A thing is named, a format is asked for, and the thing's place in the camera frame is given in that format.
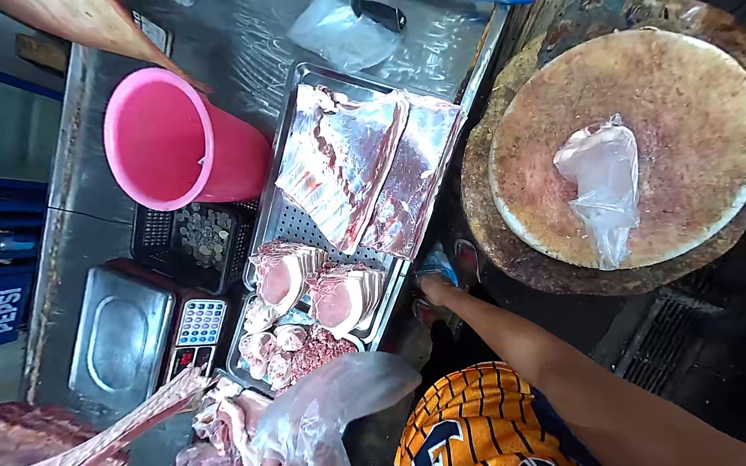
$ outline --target black plastic basket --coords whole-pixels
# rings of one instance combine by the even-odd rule
[[[147,267],[171,276],[180,286],[197,287],[212,294],[222,294],[240,280],[252,237],[257,208],[255,202],[209,204],[198,202],[204,212],[225,212],[231,218],[229,235],[223,241],[220,269],[205,268],[196,258],[181,249],[177,214],[181,211],[153,211],[137,206],[131,256]]]

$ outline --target raw meat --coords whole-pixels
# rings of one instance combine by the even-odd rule
[[[385,272],[363,264],[328,263],[310,279],[310,317],[336,337],[347,335],[378,307]]]
[[[240,354],[249,362],[250,360],[268,361],[275,354],[278,342],[275,335],[262,332],[254,335],[244,335],[238,344]]]
[[[250,377],[259,381],[267,375],[267,369],[269,368],[269,361],[255,360],[250,363]]]
[[[0,466],[34,464],[63,453],[97,434],[66,409],[35,407],[21,402],[0,404]],[[126,464],[128,455],[115,453],[104,465]]]
[[[247,334],[257,334],[272,327],[278,311],[264,302],[259,296],[246,306],[246,315],[243,317],[243,330]]]
[[[290,383],[295,384],[295,382],[301,380],[301,377],[342,354],[358,351],[359,348],[352,342],[345,339],[337,340],[324,328],[313,325],[310,327],[310,337],[307,342],[293,354],[293,361],[289,367]]]
[[[353,254],[393,164],[408,120],[405,93],[350,101],[299,85],[292,132],[275,181],[344,254]]]
[[[290,352],[278,352],[269,358],[267,367],[267,379],[273,390],[289,385],[289,365],[293,361],[293,354]]]
[[[326,261],[326,251],[278,239],[250,257],[258,277],[258,295],[284,315],[307,292],[307,277]]]
[[[413,260],[464,119],[459,105],[405,94],[410,102],[408,123],[361,244]]]
[[[270,403],[272,403],[271,399],[253,390],[244,390],[234,398],[234,404],[240,406],[246,415],[246,433],[250,436],[250,439],[255,436],[258,421],[261,420],[261,416],[264,415],[264,411]]]
[[[278,347],[284,351],[298,351],[307,340],[307,331],[300,325],[279,325],[273,331]]]
[[[150,427],[188,405],[195,394],[209,387],[211,379],[200,367],[187,367],[145,400],[134,411],[96,437],[36,466],[96,466],[103,464]]]
[[[202,409],[192,427],[209,443],[193,444],[178,456],[183,466],[255,466],[257,455],[250,446],[258,421],[272,400],[223,377],[203,396]],[[260,464],[273,464],[266,460]]]

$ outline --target pink bucket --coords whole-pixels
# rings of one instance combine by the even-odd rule
[[[266,182],[264,135],[165,69],[140,69],[119,83],[103,135],[117,183],[156,211],[254,199]]]

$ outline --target orange striped shirt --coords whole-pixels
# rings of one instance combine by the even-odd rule
[[[395,466],[574,464],[540,427],[531,386],[503,362],[444,376],[408,418]]]

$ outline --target person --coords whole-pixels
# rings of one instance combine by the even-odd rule
[[[532,322],[440,274],[420,277],[420,288],[501,361],[428,387],[408,418],[396,466],[746,464],[745,443],[614,376]]]

